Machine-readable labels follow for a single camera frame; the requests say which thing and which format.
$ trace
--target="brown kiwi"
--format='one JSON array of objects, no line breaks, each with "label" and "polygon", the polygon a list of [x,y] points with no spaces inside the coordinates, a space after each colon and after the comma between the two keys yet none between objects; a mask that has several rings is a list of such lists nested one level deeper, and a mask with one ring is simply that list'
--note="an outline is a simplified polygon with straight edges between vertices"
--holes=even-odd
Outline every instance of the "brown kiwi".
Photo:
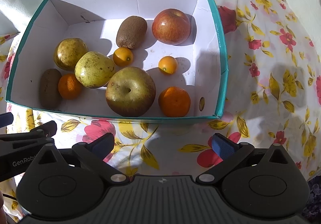
[{"label": "brown kiwi", "polygon": [[116,44],[118,47],[135,49],[143,42],[147,31],[147,22],[140,16],[130,16],[120,25]]},{"label": "brown kiwi", "polygon": [[46,70],[40,79],[39,100],[45,109],[55,109],[61,103],[61,96],[58,91],[58,83],[61,73],[57,69]]}]

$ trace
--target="red apple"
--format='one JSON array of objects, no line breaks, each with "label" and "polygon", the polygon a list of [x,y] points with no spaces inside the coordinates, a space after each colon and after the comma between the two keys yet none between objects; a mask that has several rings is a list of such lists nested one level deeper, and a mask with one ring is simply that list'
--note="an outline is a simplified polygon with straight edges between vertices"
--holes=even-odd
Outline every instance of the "red apple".
[{"label": "red apple", "polygon": [[191,34],[191,23],[182,11],[170,8],[161,11],[155,17],[151,31],[160,42],[178,45]]}]

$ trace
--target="floral tablecloth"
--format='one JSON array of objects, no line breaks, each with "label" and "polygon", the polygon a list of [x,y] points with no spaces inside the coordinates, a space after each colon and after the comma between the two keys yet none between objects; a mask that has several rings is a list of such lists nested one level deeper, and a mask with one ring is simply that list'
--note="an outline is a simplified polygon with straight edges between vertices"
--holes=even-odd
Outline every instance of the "floral tablecloth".
[{"label": "floral tablecloth", "polygon": [[[104,161],[128,176],[195,177],[221,161],[211,149],[211,135],[220,132],[236,143],[246,141],[260,148],[280,143],[305,179],[314,177],[321,164],[321,65],[313,42],[284,0],[215,1],[224,27],[230,70],[220,120],[190,126],[115,123],[8,104],[7,110],[15,118],[8,133],[29,131],[55,120],[55,144],[57,148],[69,148],[111,132],[115,148]],[[19,40],[20,36],[13,39],[7,63],[2,65],[2,92]],[[14,194],[14,180],[0,183],[0,189]],[[5,199],[5,207],[21,217],[16,201]]]}]

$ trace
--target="cardboard box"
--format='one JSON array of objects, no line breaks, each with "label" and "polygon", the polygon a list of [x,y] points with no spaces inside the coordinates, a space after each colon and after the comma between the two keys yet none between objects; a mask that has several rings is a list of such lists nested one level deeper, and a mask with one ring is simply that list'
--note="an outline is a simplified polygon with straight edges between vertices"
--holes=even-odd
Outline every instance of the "cardboard box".
[{"label": "cardboard box", "polygon": [[[192,32],[181,45],[156,41],[151,25],[164,9],[176,8],[191,18]],[[90,51],[111,56],[118,48],[116,34],[122,21],[132,15],[145,18],[148,29],[142,46],[133,50],[134,62],[153,78],[157,93],[152,107],[139,118],[114,113],[105,100],[105,87],[86,88],[75,100],[63,100],[57,110],[44,110],[38,90],[42,73],[58,67],[53,61],[57,44],[66,38],[84,40]],[[178,71],[159,72],[158,61],[166,55],[177,58]],[[6,101],[36,110],[149,123],[197,123],[223,114],[228,79],[223,28],[214,0],[43,0],[32,17],[17,50]],[[158,95],[169,86],[184,88],[191,97],[186,117],[167,118],[158,106]]]}]

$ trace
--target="small orange fruit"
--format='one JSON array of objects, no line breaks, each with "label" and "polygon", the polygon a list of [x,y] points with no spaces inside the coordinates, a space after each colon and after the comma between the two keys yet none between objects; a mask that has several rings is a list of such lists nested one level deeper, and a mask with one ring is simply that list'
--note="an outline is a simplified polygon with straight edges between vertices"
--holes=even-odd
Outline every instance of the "small orange fruit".
[{"label": "small orange fruit", "polygon": [[184,117],[191,107],[191,98],[187,91],[173,86],[160,93],[158,105],[167,117]]},{"label": "small orange fruit", "polygon": [[118,48],[113,54],[114,63],[120,67],[130,65],[133,62],[133,59],[134,56],[132,51],[126,47]]},{"label": "small orange fruit", "polygon": [[63,99],[76,99],[81,91],[82,84],[76,79],[74,74],[63,75],[58,83],[58,91]]},{"label": "small orange fruit", "polygon": [[177,70],[177,61],[172,56],[164,56],[158,62],[158,68],[165,75],[172,75]]}]

